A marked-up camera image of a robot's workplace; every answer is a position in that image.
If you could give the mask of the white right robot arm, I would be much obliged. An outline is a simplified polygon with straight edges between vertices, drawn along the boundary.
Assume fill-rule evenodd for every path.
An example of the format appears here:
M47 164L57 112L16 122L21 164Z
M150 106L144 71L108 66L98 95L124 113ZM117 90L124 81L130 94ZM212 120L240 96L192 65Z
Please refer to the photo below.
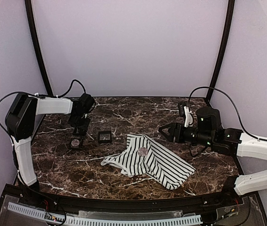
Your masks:
M159 128L159 132L170 142L201 145L227 156L252 157L267 161L267 138L248 135L241 129L223 128L220 112L212 107L202 107L196 111L197 126L193 127L191 113L184 107L185 122L169 123ZM222 191L242 196L247 193L267 189L267 170L249 174L230 176Z

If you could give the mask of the black square box rear left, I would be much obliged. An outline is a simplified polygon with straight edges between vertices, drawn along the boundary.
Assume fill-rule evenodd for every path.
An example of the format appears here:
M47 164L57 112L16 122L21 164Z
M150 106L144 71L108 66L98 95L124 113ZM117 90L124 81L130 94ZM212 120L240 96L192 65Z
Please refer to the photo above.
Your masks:
M77 137L84 137L86 135L87 131L80 128L74 128L73 135Z

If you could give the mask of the black square box right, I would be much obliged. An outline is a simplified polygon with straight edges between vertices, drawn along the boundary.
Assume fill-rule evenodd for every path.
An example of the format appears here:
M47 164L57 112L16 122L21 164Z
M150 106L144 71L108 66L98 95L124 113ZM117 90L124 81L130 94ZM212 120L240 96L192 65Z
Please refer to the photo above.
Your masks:
M97 140L99 144L112 143L112 132L110 130L99 131Z

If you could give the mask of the black front table rail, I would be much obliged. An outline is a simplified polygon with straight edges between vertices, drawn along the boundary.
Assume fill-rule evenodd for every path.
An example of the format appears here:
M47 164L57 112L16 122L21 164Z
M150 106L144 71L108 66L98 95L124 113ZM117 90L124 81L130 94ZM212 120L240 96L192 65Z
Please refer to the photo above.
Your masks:
M194 197L171 198L160 200L103 200L89 199L57 194L43 193L28 196L18 186L6 184L2 195L11 195L24 204L40 204L42 200L49 202L49 209L60 211L61 207L70 213L77 213L79 210L103 211L103 212L158 212L168 210L183 210L186 212L210 212L219 207L242 204L242 197L225 196L222 192L213 194L198 195Z

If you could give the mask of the black right frame post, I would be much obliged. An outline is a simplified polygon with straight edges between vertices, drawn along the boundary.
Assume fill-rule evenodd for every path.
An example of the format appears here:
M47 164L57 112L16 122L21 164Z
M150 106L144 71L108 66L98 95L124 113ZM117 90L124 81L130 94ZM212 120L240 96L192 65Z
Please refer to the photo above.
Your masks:
M212 78L211 78L210 85L209 85L210 88L215 88L217 84L218 76L221 70L222 62L223 62L226 47L227 47L232 18L234 14L234 8L235 8L235 0L228 0L224 29L222 33L222 38L220 42L220 47L219 47L214 71L213 71Z

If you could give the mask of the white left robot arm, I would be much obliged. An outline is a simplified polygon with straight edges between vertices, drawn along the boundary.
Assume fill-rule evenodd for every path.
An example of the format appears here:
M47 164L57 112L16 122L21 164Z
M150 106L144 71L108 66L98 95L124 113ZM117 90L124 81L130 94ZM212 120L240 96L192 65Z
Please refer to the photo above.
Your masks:
M37 115L70 115L68 123L75 133L87 131L90 118L88 114L96 102L90 94L82 94L79 99L63 96L47 97L18 93L5 118L5 124L13 146L14 164L21 184L39 190L39 182L34 172L31 140Z

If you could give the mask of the black left frame post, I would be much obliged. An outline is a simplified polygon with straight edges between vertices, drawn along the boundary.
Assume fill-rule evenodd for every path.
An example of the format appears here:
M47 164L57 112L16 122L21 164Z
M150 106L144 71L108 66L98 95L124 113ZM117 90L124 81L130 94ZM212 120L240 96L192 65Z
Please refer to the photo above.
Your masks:
M35 19L34 19L32 1L31 0L24 0L24 4L25 4L25 10L26 10L26 15L27 15L27 21L28 21L28 26L29 26L29 30L30 30L30 35L31 35L31 39L32 39L32 44L33 44L36 60L38 63L38 67L40 70L41 78L42 78L46 93L48 95L52 96L53 90L52 90L52 87L50 85L49 77L48 77L47 70L45 67L45 62L43 60L43 55L42 55L41 48L40 48L39 38L38 38L38 34L37 34L37 27L36 27Z

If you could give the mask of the black square box front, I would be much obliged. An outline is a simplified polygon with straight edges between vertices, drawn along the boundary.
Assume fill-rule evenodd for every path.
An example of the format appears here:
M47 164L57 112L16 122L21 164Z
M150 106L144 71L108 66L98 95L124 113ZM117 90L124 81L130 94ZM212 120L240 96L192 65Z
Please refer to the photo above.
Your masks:
M71 138L70 143L69 143L69 148L73 150L82 149L83 140L84 140L83 138L79 138L79 137Z

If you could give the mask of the striped black white garment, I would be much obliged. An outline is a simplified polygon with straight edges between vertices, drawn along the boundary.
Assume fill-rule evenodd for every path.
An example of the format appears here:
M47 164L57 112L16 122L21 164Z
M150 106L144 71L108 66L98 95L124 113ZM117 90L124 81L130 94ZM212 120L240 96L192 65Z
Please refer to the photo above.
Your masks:
M145 147L148 155L141 157L138 149ZM134 177L148 175L164 188L175 190L195 172L195 167L147 135L128 134L126 149L118 155L105 157L102 166L121 169L121 174Z

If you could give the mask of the black square box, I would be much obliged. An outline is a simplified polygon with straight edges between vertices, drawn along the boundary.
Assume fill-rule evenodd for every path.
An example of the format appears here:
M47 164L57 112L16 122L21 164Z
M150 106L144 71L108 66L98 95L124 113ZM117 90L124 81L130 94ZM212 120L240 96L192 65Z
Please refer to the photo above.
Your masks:
M73 135L77 137L84 137L86 135L87 131L80 128L74 128Z
M79 138L79 137L71 138L70 143L69 143L69 148L73 150L82 149L83 140L84 140L83 138Z
M112 143L112 132L110 130L99 131L97 140L99 144Z

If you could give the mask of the black frame post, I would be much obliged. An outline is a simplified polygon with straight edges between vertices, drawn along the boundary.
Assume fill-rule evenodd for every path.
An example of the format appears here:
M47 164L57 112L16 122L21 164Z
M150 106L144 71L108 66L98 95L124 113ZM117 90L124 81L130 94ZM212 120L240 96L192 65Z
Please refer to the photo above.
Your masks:
M31 0L24 0L24 4L25 4L25 10L26 10L26 15L27 15L27 21L28 21L28 26L29 26L29 30L30 30L30 35L31 35L31 39L32 39L32 44L33 44L36 60L38 63L38 67L40 70L41 78L42 78L46 93L48 95L52 96L53 90L52 90L52 87L50 85L49 77L48 77L47 70L45 67L45 62L43 60L43 55L42 55L41 48L40 48L39 38L38 38L38 34L37 34L37 27L36 27L35 19L34 19L32 1Z
M212 78L211 78L210 85L209 85L210 88L215 88L217 84L218 76L221 70L222 62L223 62L226 47L227 47L232 18L234 14L234 8L235 8L235 0L228 0L224 29L222 33L222 38L220 42L220 47L219 47L214 71L213 71Z

